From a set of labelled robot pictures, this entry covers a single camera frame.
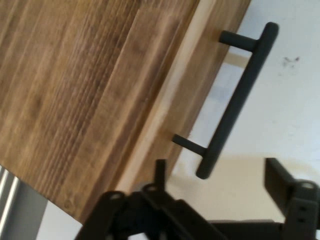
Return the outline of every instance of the wooden drawer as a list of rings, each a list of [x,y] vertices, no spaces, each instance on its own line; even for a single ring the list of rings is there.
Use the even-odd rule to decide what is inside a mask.
[[[0,0],[0,164],[83,222],[172,170],[250,0]]]

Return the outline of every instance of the wooden panel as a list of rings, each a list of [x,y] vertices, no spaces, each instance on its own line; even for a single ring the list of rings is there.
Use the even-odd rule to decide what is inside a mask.
[[[170,173],[181,147],[174,134],[188,137],[228,47],[222,30],[236,32],[250,0],[201,1],[177,57],[157,96],[116,188],[129,192],[153,179],[156,159],[167,159]]]
[[[0,0],[0,164],[80,222],[113,189],[197,0]]]

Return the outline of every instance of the floor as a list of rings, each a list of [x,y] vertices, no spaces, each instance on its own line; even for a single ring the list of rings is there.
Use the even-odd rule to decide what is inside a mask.
[[[183,150],[167,183],[174,197],[206,219],[283,220],[263,187],[265,157],[278,158],[296,178],[320,184],[319,9],[319,0],[252,0],[238,33],[257,39],[271,21],[280,26],[277,41],[210,179],[196,178],[200,158]],[[190,140],[208,144],[242,71],[223,64]],[[72,239],[80,227],[48,203],[37,240]]]

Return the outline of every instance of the black handle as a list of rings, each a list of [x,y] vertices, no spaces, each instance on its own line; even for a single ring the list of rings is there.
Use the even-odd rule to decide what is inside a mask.
[[[269,22],[265,25],[261,37],[258,40],[229,31],[223,31],[221,33],[220,43],[247,50],[252,52],[252,55],[208,147],[204,148],[177,134],[173,136],[172,141],[174,143],[202,156],[202,161],[196,171],[197,177],[207,179],[210,176],[238,115],[277,38],[278,31],[279,26],[276,23]]]

